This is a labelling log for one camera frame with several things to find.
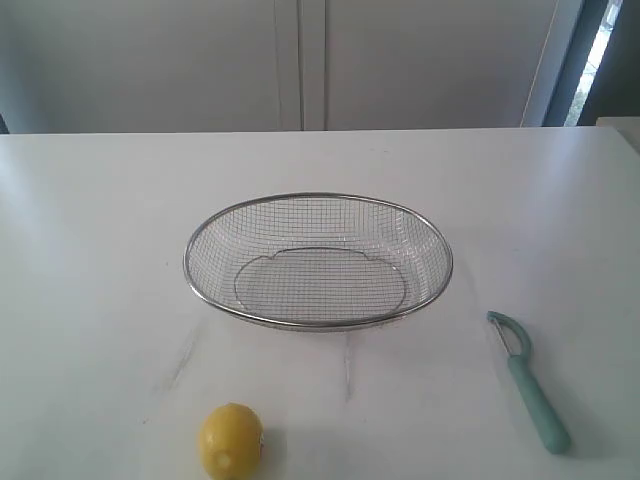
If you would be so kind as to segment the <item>teal handled peeler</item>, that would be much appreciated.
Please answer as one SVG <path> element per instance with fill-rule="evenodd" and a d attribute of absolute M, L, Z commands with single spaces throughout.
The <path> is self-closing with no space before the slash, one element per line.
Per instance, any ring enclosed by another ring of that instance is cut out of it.
<path fill-rule="evenodd" d="M 506 351 L 508 370 L 541 443 L 551 454 L 565 454 L 571 447 L 571 437 L 529 367 L 532 342 L 527 331 L 515 319 L 502 313 L 488 311 L 486 317 L 488 322 L 494 326 Z M 504 329 L 511 331 L 517 338 L 520 345 L 518 353 L 515 353 L 509 346 Z"/>

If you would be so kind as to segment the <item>yellow lemon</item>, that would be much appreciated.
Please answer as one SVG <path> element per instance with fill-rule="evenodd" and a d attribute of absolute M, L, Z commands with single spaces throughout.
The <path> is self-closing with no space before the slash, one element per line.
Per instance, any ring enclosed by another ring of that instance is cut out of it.
<path fill-rule="evenodd" d="M 214 409 L 198 434 L 201 465 L 211 479 L 251 479 L 263 449 L 263 425 L 248 406 L 227 403 Z"/>

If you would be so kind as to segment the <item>white cabinet at right edge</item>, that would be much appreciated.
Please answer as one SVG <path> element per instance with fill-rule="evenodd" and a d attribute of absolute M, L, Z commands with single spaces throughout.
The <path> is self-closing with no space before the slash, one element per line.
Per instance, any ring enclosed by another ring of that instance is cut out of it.
<path fill-rule="evenodd" d="M 596 121 L 599 127 L 611 127 L 617 130 L 636 150 L 640 146 L 640 117 L 600 117 Z"/>

